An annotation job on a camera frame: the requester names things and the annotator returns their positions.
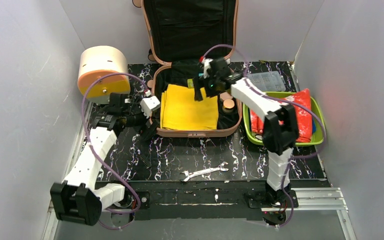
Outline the blue cloth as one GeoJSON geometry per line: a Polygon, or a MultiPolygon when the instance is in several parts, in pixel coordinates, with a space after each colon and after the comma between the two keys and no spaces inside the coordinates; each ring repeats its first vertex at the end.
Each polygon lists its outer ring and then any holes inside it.
{"type": "Polygon", "coordinates": [[[316,121],[312,119],[312,134],[314,134],[317,131],[316,121]]]}

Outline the round pink compact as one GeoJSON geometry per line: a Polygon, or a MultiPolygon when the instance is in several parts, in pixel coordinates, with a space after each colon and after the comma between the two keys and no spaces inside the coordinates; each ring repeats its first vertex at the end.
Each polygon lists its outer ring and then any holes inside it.
{"type": "Polygon", "coordinates": [[[232,100],[233,97],[228,93],[228,92],[222,92],[220,95],[219,95],[219,100],[221,102],[224,102],[226,100],[232,100]]]}

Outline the aluminium frame rail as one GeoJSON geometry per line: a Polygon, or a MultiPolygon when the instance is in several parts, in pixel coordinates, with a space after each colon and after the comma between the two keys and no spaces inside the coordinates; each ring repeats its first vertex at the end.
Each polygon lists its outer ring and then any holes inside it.
{"type": "Polygon", "coordinates": [[[139,195],[118,175],[118,182],[96,187],[98,174],[102,168],[111,171],[104,162],[110,149],[115,145],[121,132],[108,131],[103,127],[93,128],[82,119],[86,144],[70,172],[62,182],[55,182],[50,188],[51,203],[55,216],[60,221],[94,226],[100,222],[101,214],[108,210],[114,214],[126,211],[112,209],[111,206],[125,198],[126,191],[139,201],[139,195]]]}

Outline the round copper compact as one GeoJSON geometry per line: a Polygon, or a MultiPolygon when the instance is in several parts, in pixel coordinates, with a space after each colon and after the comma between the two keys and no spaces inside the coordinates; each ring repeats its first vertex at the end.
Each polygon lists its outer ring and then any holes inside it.
{"type": "Polygon", "coordinates": [[[235,109],[235,102],[232,99],[225,99],[222,103],[222,111],[226,114],[230,114],[235,109]]]}

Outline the pink hard-shell suitcase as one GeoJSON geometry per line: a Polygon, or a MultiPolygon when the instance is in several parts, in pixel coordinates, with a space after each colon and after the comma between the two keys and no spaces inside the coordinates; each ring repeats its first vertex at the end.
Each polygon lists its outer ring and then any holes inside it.
{"type": "Polygon", "coordinates": [[[237,0],[142,0],[150,51],[160,64],[151,81],[159,99],[169,86],[187,87],[199,59],[229,58],[236,43],[237,0]]]}

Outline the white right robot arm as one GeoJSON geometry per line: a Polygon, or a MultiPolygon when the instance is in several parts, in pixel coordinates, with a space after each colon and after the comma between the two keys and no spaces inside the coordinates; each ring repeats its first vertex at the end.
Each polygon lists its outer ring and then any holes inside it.
{"type": "Polygon", "coordinates": [[[230,61],[223,57],[201,57],[202,75],[193,78],[194,100],[229,93],[257,114],[263,122],[262,143],[268,151],[269,173],[266,183],[273,191],[289,184],[290,157],[299,138],[295,107],[259,90],[241,71],[232,71],[230,61]]]}

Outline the black spring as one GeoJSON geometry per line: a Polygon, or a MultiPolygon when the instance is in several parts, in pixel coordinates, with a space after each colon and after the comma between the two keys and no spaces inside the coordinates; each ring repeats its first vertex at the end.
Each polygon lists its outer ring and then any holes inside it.
{"type": "Polygon", "coordinates": [[[146,169],[150,169],[152,167],[151,157],[148,154],[140,153],[138,157],[141,160],[141,162],[144,164],[146,169]]]}

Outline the silver open-end wrench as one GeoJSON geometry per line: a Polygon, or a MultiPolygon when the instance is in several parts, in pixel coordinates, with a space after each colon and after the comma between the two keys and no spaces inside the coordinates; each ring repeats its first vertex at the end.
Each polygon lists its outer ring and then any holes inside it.
{"type": "Polygon", "coordinates": [[[184,179],[181,179],[181,181],[182,182],[188,182],[190,179],[195,178],[197,176],[205,175],[205,174],[209,174],[209,173],[213,173],[213,172],[217,172],[217,171],[227,172],[229,169],[225,168],[225,165],[228,165],[228,164],[229,164],[228,162],[224,161],[216,167],[210,167],[210,168],[206,168],[206,169],[202,169],[202,170],[198,170],[198,171],[194,171],[194,172],[189,172],[187,170],[183,171],[182,174],[184,174],[185,177],[184,177],[184,179]]]}

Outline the cream cylindrical drum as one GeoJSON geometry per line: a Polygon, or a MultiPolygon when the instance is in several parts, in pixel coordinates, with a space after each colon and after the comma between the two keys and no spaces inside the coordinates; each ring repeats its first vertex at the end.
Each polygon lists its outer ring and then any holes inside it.
{"type": "Polygon", "coordinates": [[[77,86],[82,95],[100,105],[108,104],[111,93],[129,94],[129,78],[125,75],[109,76],[87,89],[99,78],[113,73],[127,73],[125,55],[115,47],[99,45],[87,48],[80,56],[77,86]]]}

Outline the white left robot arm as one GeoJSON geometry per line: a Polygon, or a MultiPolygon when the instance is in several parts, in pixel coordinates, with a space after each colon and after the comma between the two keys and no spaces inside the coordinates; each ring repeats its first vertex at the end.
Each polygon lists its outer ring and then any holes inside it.
{"type": "Polygon", "coordinates": [[[146,91],[140,101],[126,94],[110,94],[108,104],[95,115],[91,124],[85,125],[87,143],[75,165],[61,183],[55,182],[50,188],[58,220],[93,226],[103,210],[124,199],[125,180],[96,188],[98,174],[120,133],[125,128],[145,124],[159,107],[160,101],[150,91],[146,91]]]}

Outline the red snack packet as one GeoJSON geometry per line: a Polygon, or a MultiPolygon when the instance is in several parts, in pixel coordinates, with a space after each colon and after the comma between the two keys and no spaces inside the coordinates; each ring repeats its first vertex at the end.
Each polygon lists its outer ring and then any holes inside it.
{"type": "MultiPolygon", "coordinates": [[[[302,91],[291,94],[287,97],[282,98],[283,100],[297,103],[304,106],[305,108],[311,110],[311,97],[310,90],[305,88],[302,91]]],[[[297,125],[299,130],[299,138],[296,140],[297,143],[307,143],[310,142],[313,134],[313,119],[312,116],[305,111],[304,109],[294,106],[297,125]]],[[[254,135],[262,135],[264,124],[263,121],[258,117],[258,115],[250,110],[250,126],[251,131],[254,135]]]]}

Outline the yellow snack packet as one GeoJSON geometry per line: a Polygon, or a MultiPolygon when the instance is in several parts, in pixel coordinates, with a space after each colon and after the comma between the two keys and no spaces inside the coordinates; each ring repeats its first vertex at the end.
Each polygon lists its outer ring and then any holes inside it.
{"type": "Polygon", "coordinates": [[[217,129],[218,98],[195,101],[192,88],[170,84],[161,94],[160,127],[178,131],[212,131],[217,129]]]}

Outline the green plastic tray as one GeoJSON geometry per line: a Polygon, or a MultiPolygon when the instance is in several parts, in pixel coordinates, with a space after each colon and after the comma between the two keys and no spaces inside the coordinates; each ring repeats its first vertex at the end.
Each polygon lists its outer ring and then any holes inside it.
{"type": "MultiPolygon", "coordinates": [[[[282,91],[266,91],[265,93],[268,96],[273,98],[277,98],[277,99],[287,98],[288,100],[290,99],[291,95],[297,94],[296,92],[282,92],[282,91]]],[[[313,97],[311,97],[310,95],[308,96],[311,102],[309,109],[320,119],[323,127],[325,127],[324,117],[318,103],[313,97]]],[[[251,127],[250,109],[245,104],[242,105],[242,119],[243,119],[244,129],[245,129],[247,138],[250,140],[251,143],[262,146],[263,142],[254,137],[255,134],[252,132],[252,127],[251,127]]],[[[314,119],[316,123],[316,132],[311,135],[311,138],[309,140],[296,142],[295,145],[297,147],[309,147],[314,145],[320,145],[324,141],[323,128],[314,117],[312,117],[312,119],[314,119]]]]}

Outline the clear plastic screw box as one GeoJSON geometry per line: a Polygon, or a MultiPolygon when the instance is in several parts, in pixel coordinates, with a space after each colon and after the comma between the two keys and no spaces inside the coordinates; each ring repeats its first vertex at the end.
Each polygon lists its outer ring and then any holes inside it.
{"type": "Polygon", "coordinates": [[[284,78],[278,71],[250,73],[247,77],[262,92],[284,92],[286,90],[284,78]]]}

